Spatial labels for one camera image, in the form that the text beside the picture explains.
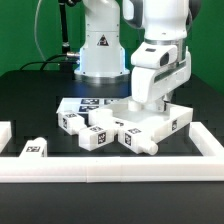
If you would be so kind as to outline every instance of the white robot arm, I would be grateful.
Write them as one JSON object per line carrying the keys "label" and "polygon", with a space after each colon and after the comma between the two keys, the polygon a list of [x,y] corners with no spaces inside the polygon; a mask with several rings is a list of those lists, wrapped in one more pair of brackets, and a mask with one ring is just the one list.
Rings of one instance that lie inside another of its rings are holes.
{"label": "white robot arm", "polygon": [[185,45],[188,13],[189,0],[123,0],[125,20],[145,29],[145,41],[131,57],[135,101],[161,102],[190,78],[191,56]]}
{"label": "white robot arm", "polygon": [[86,40],[80,49],[75,77],[91,83],[128,79],[125,52],[120,45],[120,7],[115,0],[83,0]]}

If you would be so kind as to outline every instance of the white cube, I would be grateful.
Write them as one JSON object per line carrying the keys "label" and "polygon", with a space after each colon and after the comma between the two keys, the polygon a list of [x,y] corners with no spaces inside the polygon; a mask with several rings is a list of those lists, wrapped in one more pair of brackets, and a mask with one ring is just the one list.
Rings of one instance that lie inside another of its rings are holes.
{"label": "white cube", "polygon": [[85,119],[73,111],[59,112],[58,125],[70,135],[78,134],[86,128]]}
{"label": "white cube", "polygon": [[89,125],[96,125],[105,121],[113,120],[113,111],[111,109],[98,108],[89,111]]}
{"label": "white cube", "polygon": [[136,154],[145,152],[155,155],[158,152],[158,146],[151,140],[150,135],[138,127],[121,127],[118,130],[118,141]]}
{"label": "white cube", "polygon": [[113,141],[113,125],[95,125],[79,132],[79,146],[88,151],[92,151]]}
{"label": "white cube", "polygon": [[47,157],[47,141],[44,138],[36,138],[27,141],[20,158]]}

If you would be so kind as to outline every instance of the cable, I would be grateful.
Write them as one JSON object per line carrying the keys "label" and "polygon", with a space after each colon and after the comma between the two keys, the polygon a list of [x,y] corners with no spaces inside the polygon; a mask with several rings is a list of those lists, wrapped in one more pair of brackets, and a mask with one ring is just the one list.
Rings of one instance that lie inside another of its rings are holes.
{"label": "cable", "polygon": [[71,64],[74,64],[74,62],[70,62],[70,61],[34,61],[34,62],[29,62],[29,63],[23,65],[19,70],[22,71],[28,65],[43,64],[43,63],[47,63],[47,64],[71,63]]}
{"label": "cable", "polygon": [[68,41],[68,28],[67,28],[67,16],[65,2],[59,2],[60,17],[61,17],[61,32],[62,32],[62,53],[67,53],[70,51],[70,45]]}
{"label": "cable", "polygon": [[38,5],[37,5],[37,9],[36,9],[36,14],[35,14],[35,23],[34,23],[34,39],[35,39],[35,43],[37,46],[37,50],[39,51],[39,54],[41,56],[41,58],[43,59],[43,61],[46,61],[45,56],[40,48],[40,45],[38,43],[38,38],[37,38],[37,25],[38,25],[38,17],[39,17],[39,12],[40,12],[40,7],[42,4],[43,0],[39,0]]}
{"label": "cable", "polygon": [[40,67],[40,70],[43,71],[48,62],[50,62],[50,61],[52,61],[52,60],[54,60],[56,58],[66,57],[66,56],[67,56],[66,54],[56,54],[54,56],[51,56],[45,62],[43,62],[43,65]]}

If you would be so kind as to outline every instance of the robot logo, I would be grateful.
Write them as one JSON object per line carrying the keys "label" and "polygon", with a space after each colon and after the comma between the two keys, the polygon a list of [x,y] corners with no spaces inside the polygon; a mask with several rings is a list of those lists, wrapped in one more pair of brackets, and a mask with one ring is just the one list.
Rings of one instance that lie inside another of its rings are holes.
{"label": "robot logo", "polygon": [[100,40],[99,40],[97,45],[98,46],[109,46],[109,44],[107,42],[107,39],[106,39],[106,37],[104,35],[100,38]]}

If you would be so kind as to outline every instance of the black table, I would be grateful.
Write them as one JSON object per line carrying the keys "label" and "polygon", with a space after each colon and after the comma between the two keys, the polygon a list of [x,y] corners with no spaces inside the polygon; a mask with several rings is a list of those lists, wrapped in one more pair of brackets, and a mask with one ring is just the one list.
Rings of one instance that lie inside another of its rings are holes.
{"label": "black table", "polygon": [[[11,71],[0,78],[0,120],[12,122],[13,137],[0,156],[18,156],[29,139],[45,137],[49,156],[136,156],[116,141],[94,152],[57,126],[63,97],[126,97],[130,84],[83,84],[59,72]],[[173,103],[194,108],[224,145],[224,97],[192,76]],[[159,144],[161,155],[200,153],[184,128]],[[223,224],[224,183],[0,184],[0,223],[203,223]]]}

